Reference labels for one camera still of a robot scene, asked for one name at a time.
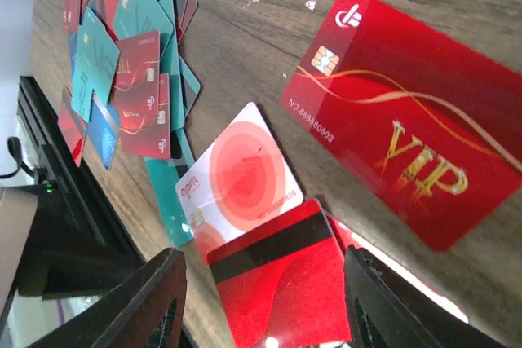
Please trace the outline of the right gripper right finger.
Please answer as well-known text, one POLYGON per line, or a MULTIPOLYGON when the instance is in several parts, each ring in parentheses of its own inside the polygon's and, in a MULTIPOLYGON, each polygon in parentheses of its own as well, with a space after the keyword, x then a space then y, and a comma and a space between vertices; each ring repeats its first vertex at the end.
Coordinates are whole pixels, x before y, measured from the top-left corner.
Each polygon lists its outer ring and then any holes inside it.
POLYGON ((501 347, 421 293, 367 249, 345 254, 352 347, 501 347))

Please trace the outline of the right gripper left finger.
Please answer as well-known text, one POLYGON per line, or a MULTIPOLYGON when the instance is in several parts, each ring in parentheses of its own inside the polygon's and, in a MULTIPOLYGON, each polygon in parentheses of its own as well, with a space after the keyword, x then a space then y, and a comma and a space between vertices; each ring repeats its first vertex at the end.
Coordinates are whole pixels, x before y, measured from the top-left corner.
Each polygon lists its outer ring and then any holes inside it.
POLYGON ((184 254, 167 248, 32 347, 177 347, 187 294, 184 254))

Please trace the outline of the red card black stripe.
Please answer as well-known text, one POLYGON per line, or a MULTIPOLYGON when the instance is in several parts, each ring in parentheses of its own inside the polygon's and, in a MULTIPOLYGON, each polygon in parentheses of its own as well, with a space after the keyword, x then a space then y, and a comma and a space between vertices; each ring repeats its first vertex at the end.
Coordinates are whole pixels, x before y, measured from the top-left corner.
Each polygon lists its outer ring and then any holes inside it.
POLYGON ((316 199, 207 256, 237 347, 350 341, 344 257, 316 199))

